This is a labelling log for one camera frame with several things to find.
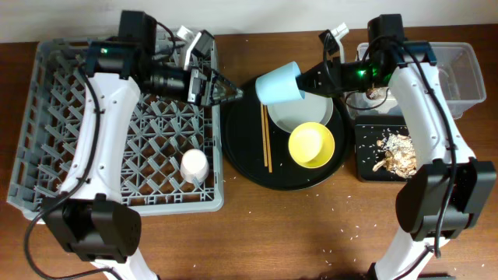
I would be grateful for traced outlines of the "pink plastic cup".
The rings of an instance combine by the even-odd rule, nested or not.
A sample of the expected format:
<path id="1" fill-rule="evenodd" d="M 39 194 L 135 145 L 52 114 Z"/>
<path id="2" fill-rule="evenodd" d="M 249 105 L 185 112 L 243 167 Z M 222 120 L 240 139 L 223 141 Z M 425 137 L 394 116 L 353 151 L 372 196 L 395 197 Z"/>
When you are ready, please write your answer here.
<path id="1" fill-rule="evenodd" d="M 199 149 L 189 149 L 181 159 L 181 176 L 188 183 L 194 180 L 203 182 L 209 175 L 209 162 L 205 153 Z"/>

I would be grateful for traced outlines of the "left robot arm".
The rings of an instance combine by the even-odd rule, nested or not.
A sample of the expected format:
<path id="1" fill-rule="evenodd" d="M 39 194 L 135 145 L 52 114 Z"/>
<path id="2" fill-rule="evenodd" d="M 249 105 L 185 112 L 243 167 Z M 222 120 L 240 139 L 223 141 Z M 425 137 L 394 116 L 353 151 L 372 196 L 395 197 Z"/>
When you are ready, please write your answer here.
<path id="1" fill-rule="evenodd" d="M 75 155 L 58 195 L 45 198 L 38 214 L 64 251 L 110 278 L 155 278 L 139 250 L 140 215 L 121 203 L 125 141 L 140 96 L 212 107 L 243 95 L 215 69 L 191 65 L 191 56 L 210 55 L 212 34 L 175 33 L 185 46 L 173 66 L 158 58 L 158 26 L 144 12 L 124 10 L 117 36 L 89 45 L 78 69 L 86 102 Z"/>

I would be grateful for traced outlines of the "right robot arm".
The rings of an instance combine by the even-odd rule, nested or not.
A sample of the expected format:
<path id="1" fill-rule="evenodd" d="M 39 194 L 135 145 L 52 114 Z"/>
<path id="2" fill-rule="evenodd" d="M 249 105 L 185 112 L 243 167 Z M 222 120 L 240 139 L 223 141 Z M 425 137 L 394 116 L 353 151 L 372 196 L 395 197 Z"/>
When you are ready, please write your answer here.
<path id="1" fill-rule="evenodd" d="M 398 192 L 399 227 L 370 279 L 416 279 L 448 241 L 477 223 L 496 183 L 496 169 L 480 161 L 462 138 L 441 89 L 437 58 L 426 41 L 405 37 L 399 14 L 368 22 L 360 61 L 323 60 L 296 82 L 331 98 L 386 87 L 402 111 L 417 171 Z"/>

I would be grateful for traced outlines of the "blue plastic cup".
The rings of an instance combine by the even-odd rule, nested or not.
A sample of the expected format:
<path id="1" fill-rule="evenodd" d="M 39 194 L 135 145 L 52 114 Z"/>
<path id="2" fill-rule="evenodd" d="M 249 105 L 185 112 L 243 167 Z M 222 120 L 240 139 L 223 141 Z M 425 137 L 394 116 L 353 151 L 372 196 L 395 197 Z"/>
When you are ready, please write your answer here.
<path id="1" fill-rule="evenodd" d="M 305 92 L 299 89 L 296 78 L 301 75 L 295 61 L 283 65 L 256 79 L 255 91 L 263 105 L 304 100 Z"/>

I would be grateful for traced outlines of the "grey plate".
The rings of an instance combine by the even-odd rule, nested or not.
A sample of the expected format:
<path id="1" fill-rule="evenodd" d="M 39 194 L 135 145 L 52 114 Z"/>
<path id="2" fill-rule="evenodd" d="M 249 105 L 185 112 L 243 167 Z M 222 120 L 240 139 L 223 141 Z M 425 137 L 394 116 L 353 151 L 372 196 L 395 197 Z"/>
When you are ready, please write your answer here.
<path id="1" fill-rule="evenodd" d="M 299 125 L 307 122 L 327 124 L 333 115 L 334 104 L 331 98 L 306 93 L 303 100 L 294 100 L 268 106 L 271 120 L 281 130 L 291 133 Z"/>

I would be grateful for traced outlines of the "wooden chopstick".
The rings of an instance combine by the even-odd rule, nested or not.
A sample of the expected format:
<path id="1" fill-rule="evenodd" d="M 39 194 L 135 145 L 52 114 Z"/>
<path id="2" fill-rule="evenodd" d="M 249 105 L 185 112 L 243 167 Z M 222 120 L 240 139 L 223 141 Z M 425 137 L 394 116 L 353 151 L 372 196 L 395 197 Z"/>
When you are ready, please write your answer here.
<path id="1" fill-rule="evenodd" d="M 261 111 L 261 134 L 262 134 L 262 144 L 263 144 L 263 155 L 264 155 L 264 165 L 268 167 L 268 155 L 266 148 L 266 129 L 265 129 L 265 106 L 260 103 Z"/>
<path id="2" fill-rule="evenodd" d="M 266 150 L 267 150 L 267 157 L 268 157 L 268 171 L 269 173 L 272 173 L 272 152 L 271 152 L 271 142 L 270 142 L 270 131 L 269 131 L 269 124 L 268 124 L 268 109 L 266 106 L 264 107 L 264 119 L 265 119 L 265 137 L 266 137 Z"/>

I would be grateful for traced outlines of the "yellow bowl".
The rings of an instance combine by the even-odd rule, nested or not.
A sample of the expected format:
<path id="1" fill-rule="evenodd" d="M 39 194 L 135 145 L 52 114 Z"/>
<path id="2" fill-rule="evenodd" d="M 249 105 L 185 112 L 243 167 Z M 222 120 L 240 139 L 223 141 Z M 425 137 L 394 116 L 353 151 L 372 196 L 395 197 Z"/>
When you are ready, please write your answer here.
<path id="1" fill-rule="evenodd" d="M 335 138 L 323 124 L 303 123 L 290 134 L 288 150 L 299 166 L 317 169 L 327 164 L 335 154 Z"/>

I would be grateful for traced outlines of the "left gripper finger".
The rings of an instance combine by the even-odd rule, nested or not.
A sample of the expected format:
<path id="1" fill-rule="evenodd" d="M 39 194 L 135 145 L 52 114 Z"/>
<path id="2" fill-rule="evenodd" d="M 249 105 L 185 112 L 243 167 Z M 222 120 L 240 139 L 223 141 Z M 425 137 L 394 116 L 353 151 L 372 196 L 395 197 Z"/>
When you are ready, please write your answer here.
<path id="1" fill-rule="evenodd" d="M 212 82 L 217 86 L 225 86 L 226 88 L 236 89 L 236 85 L 229 79 L 216 70 L 212 70 Z"/>
<path id="2" fill-rule="evenodd" d="M 220 105 L 239 100 L 244 96 L 242 89 L 215 88 L 212 93 L 212 104 Z"/>

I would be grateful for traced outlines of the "food scraps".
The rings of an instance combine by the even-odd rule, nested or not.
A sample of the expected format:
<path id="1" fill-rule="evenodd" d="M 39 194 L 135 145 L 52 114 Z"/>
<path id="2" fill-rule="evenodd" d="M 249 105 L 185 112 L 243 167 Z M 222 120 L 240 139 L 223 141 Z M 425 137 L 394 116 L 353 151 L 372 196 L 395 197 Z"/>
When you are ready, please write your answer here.
<path id="1" fill-rule="evenodd" d="M 377 140 L 377 147 L 384 154 L 384 158 L 373 166 L 373 172 L 385 168 L 386 171 L 404 179 L 416 173 L 416 152 L 409 136 L 389 134 L 388 137 Z"/>

